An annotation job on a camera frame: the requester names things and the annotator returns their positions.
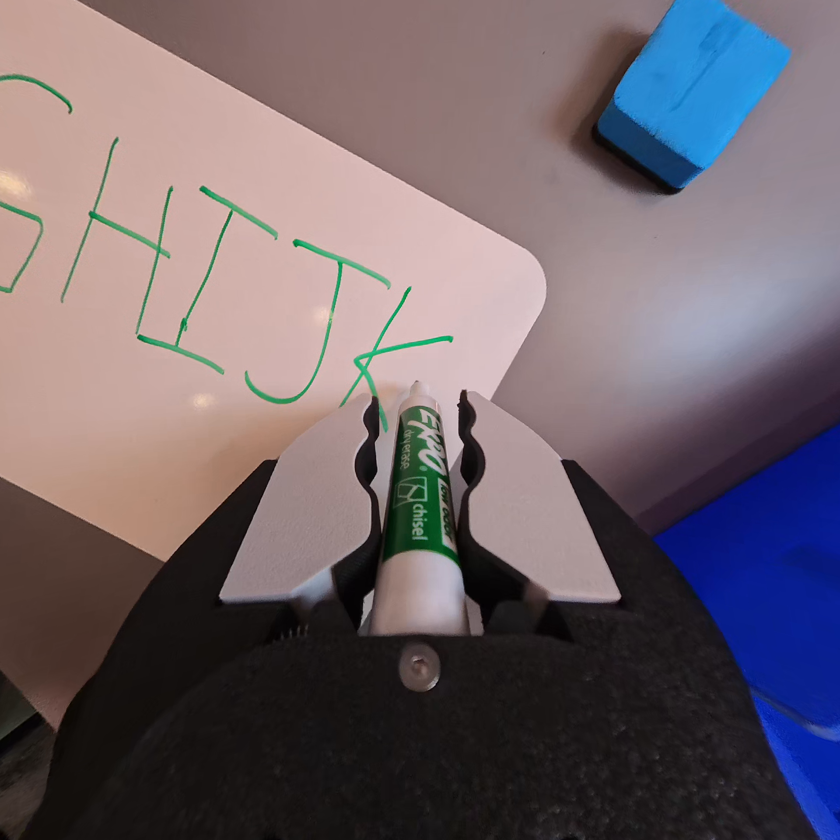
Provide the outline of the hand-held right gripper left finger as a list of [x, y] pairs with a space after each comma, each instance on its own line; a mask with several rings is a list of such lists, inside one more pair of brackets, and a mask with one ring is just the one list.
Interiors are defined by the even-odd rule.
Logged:
[[306, 622], [339, 600], [339, 567], [375, 571], [381, 517], [371, 488], [380, 417], [358, 395], [316, 422], [279, 456], [219, 592], [225, 605], [285, 603]]

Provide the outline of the white whiteboard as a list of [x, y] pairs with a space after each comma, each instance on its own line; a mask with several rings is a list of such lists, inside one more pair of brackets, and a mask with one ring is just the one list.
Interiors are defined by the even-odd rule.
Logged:
[[2, 2], [2, 477], [167, 561], [356, 396], [449, 424], [525, 248], [79, 2]]

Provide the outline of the green dry erase marker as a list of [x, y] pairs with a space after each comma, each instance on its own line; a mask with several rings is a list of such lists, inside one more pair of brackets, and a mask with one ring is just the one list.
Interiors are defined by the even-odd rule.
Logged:
[[370, 635], [468, 635], [444, 422], [420, 381], [398, 410], [388, 492]]

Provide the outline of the blue whiteboard eraser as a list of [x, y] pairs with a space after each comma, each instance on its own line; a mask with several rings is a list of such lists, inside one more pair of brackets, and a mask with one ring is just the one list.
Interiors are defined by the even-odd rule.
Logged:
[[676, 1], [619, 81], [593, 139], [666, 194], [707, 171], [791, 49], [719, 1]]

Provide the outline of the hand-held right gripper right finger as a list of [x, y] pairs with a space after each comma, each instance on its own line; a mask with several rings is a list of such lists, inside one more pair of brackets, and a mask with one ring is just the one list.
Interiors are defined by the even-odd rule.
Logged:
[[483, 622], [545, 622], [550, 606], [615, 606], [620, 590], [562, 458], [476, 391], [458, 400], [458, 553]]

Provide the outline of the blue plastic bin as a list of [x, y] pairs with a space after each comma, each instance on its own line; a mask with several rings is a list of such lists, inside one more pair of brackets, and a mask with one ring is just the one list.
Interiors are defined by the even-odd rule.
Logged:
[[655, 540], [725, 636], [802, 810], [838, 838], [839, 427]]

